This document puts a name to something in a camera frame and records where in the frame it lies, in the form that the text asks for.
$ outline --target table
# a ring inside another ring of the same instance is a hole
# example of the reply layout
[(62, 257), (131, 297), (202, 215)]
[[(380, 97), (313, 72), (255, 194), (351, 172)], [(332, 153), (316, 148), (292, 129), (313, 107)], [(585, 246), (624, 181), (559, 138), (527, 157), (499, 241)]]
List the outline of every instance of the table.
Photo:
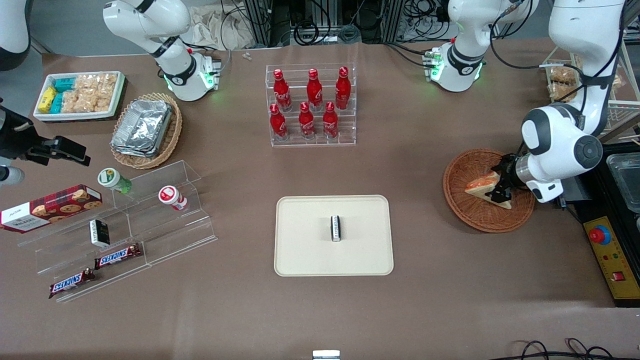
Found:
[[(542, 60), (549, 39), (505, 40), (513, 63)], [(184, 129), (169, 162), (203, 178), (204, 209), (218, 241), (68, 304), (47, 300), (32, 251), (3, 232), (3, 359), (308, 359), (336, 348), (344, 359), (488, 359), (519, 354), (521, 340), (566, 350), (574, 336), (616, 356), (638, 356), (640, 310), (612, 308), (587, 239), (568, 213), (538, 204), (509, 234), (467, 227), (447, 207), (442, 174), (476, 147), (509, 152), (526, 112), (548, 102), (543, 74), (488, 54), (460, 94), (425, 82), (418, 67), (382, 45), (235, 53), (220, 91), (180, 102)], [(272, 149), (264, 98), (267, 64), (355, 61), (358, 143)], [(45, 56), (45, 73), (120, 70), (125, 103), (167, 92), (150, 56)], [(84, 168), (16, 162), (27, 174), (0, 188), (0, 206), (85, 183), (114, 166), (113, 122), (48, 125), (88, 147)], [(384, 277), (279, 277), (273, 270), (275, 205), (293, 195), (382, 194), (390, 203), (394, 271)]]

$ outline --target red-capped bottle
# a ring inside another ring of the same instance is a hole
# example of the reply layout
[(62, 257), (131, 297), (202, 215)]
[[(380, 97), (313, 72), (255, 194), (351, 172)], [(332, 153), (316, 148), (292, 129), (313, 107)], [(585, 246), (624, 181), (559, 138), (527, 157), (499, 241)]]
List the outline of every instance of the red-capped bottle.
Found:
[(307, 97), (311, 111), (322, 111), (322, 84), (318, 80), (318, 70), (309, 69), (309, 82), (307, 83)]
[(276, 80), (273, 84), (273, 92), (276, 95), (276, 102), (282, 111), (291, 111), (291, 108), (293, 107), (291, 105), (291, 92), (289, 91), (289, 84), (287, 84), (287, 81), (284, 79), (282, 70), (275, 69), (273, 71), (273, 78)]
[(345, 110), (349, 105), (351, 96), (351, 82), (349, 81), (349, 69), (343, 66), (339, 70), (338, 81), (335, 82), (335, 105), (340, 110)]
[(314, 114), (309, 111), (309, 103), (303, 101), (300, 103), (300, 131), (305, 140), (313, 140), (316, 137), (316, 129), (314, 129)]
[(324, 127), (324, 136), (333, 140), (338, 137), (338, 114), (335, 113), (335, 106), (331, 101), (326, 103), (324, 107), (324, 116), (322, 117)]
[(271, 104), (269, 111), (271, 112), (270, 122), (275, 140), (279, 142), (286, 141), (289, 138), (289, 132), (287, 131), (287, 124), (285, 123), (284, 116), (280, 113), (280, 109), (278, 109), (278, 105)]

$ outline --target green led light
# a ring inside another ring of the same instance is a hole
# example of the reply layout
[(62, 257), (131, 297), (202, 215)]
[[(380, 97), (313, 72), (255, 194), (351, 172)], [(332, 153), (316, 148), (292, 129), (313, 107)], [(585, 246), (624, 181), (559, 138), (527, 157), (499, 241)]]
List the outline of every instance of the green led light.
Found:
[(440, 79), (440, 76), (442, 75), (442, 71), (440, 70), (440, 66), (437, 66), (433, 69), (433, 71), (431, 72), (431, 80), (438, 81)]
[(478, 65), (478, 71), (476, 72), (476, 76), (474, 77), (474, 81), (478, 80), (478, 78), (480, 77), (480, 70), (482, 70), (482, 63), (480, 63), (480, 65)]
[(173, 91), (173, 88), (171, 87), (171, 83), (169, 82), (169, 79), (167, 79), (166, 76), (165, 76), (164, 80), (166, 81), (166, 86), (169, 87), (169, 90)]
[(213, 80), (211, 75), (209, 75), (208, 73), (201, 72), (200, 77), (204, 82), (204, 86), (206, 86), (208, 89), (213, 87)]

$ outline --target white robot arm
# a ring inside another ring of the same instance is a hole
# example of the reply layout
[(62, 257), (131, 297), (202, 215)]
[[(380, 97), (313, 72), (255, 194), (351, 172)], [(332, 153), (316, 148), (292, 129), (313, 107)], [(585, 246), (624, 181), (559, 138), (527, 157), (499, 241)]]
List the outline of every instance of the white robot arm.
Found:
[(531, 110), (522, 124), (529, 154), (509, 154), (494, 167), (501, 180), (489, 195), (502, 202), (509, 188), (525, 185), (538, 201), (562, 194), (560, 180), (594, 168), (602, 159), (596, 138), (607, 122), (607, 100), (618, 63), (624, 0), (556, 0), (549, 35), (562, 49), (583, 59), (585, 87), (568, 103), (556, 102)]
[(0, 0), (0, 71), (17, 68), (29, 54), (33, 0)]
[(490, 25), (516, 22), (533, 13), (538, 0), (450, 0), (449, 18), (458, 25), (455, 42), (434, 47), (426, 55), (433, 66), (429, 79), (451, 92), (470, 88), (490, 45)]
[(143, 48), (164, 72), (169, 89), (184, 101), (194, 101), (215, 86), (210, 57), (191, 54), (179, 35), (191, 25), (180, 0), (116, 0), (104, 5), (107, 28)]

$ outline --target yellow control panel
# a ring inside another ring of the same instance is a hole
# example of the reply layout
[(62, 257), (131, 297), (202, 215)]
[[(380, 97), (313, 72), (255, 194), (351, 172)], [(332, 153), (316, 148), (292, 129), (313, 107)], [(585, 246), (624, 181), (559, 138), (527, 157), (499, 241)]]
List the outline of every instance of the yellow control panel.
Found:
[(583, 224), (614, 299), (640, 299), (640, 288), (607, 217)]

